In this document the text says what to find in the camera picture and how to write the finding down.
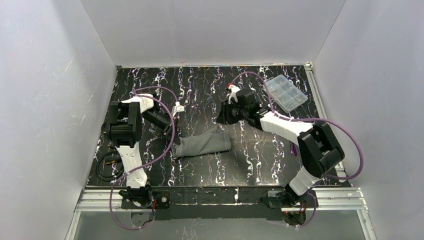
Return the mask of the purple metal spoon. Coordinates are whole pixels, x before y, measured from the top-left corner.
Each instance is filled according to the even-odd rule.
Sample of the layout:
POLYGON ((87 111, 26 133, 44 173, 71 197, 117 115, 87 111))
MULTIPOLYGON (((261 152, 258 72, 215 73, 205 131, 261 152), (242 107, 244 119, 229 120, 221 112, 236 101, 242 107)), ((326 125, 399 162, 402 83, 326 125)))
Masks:
POLYGON ((298 155, 296 145, 292 141, 290 141, 289 147, 290 147, 290 153, 296 157, 298 155))

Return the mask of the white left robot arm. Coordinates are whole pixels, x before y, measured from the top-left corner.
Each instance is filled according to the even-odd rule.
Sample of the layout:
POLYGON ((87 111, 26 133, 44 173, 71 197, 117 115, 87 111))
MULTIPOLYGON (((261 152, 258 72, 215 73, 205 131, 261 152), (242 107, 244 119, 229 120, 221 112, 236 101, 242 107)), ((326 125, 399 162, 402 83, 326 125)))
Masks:
POLYGON ((168 109, 149 93, 109 104, 105 133, 121 157, 127 174, 127 187, 139 189, 148 184, 148 176, 143 168, 132 171, 143 165, 140 154, 143 119, 160 128, 165 137, 178 145, 178 114, 184 111, 185 107, 179 101, 168 109))

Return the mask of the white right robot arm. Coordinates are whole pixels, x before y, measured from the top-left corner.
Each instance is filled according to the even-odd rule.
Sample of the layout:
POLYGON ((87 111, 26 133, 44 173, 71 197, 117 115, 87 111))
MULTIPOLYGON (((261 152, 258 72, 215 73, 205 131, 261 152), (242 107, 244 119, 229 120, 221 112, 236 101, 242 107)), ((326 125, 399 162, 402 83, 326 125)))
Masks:
POLYGON ((217 123, 232 125, 246 121, 253 128, 283 137, 298 146, 302 167, 285 186, 287 199, 303 197, 344 159, 342 147, 327 123, 288 120, 276 111, 262 107, 252 90, 240 89, 231 83, 226 89, 229 96, 221 103, 217 123))

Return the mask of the grey fabric napkin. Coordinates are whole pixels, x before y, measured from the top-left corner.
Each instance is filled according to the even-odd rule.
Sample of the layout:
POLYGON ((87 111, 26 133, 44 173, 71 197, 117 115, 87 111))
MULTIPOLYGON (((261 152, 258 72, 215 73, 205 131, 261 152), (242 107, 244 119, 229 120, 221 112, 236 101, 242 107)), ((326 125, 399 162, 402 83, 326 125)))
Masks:
POLYGON ((176 158, 196 157, 226 152, 232 149, 230 136, 219 127, 195 136, 180 137, 179 144, 172 144, 172 156, 176 158))

